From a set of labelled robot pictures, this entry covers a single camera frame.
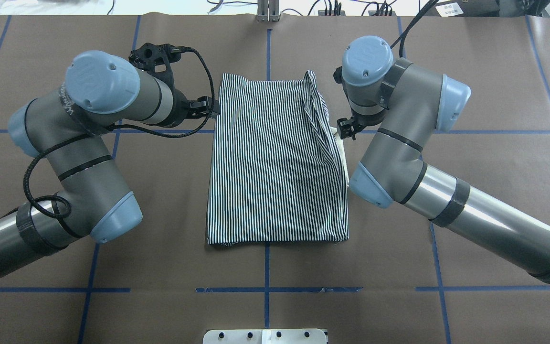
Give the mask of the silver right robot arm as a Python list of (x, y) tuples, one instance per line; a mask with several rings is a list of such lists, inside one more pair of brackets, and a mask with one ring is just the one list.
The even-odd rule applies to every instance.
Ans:
[(550, 285), (550, 225), (431, 165), (423, 151), (454, 126), (470, 87), (396, 59), (377, 36), (352, 41), (334, 76), (353, 113), (338, 120), (341, 137), (378, 127), (350, 178), (353, 193), (380, 208), (402, 204)]

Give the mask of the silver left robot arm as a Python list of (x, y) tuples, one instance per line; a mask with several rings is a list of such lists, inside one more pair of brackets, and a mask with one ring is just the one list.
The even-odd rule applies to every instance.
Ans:
[(13, 143), (32, 157), (22, 177), (26, 201), (0, 218), (0, 278), (84, 237), (111, 242), (143, 215), (102, 136), (151, 127), (172, 128), (186, 119), (208, 120), (220, 105), (214, 82), (195, 101), (175, 87), (171, 65), (189, 46), (146, 43), (128, 59), (99, 50), (82, 52), (57, 89), (18, 109), (7, 124)]

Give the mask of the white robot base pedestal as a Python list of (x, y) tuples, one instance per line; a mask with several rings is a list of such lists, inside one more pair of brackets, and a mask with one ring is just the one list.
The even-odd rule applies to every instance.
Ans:
[(318, 328), (209, 330), (203, 344), (328, 344), (327, 330)]

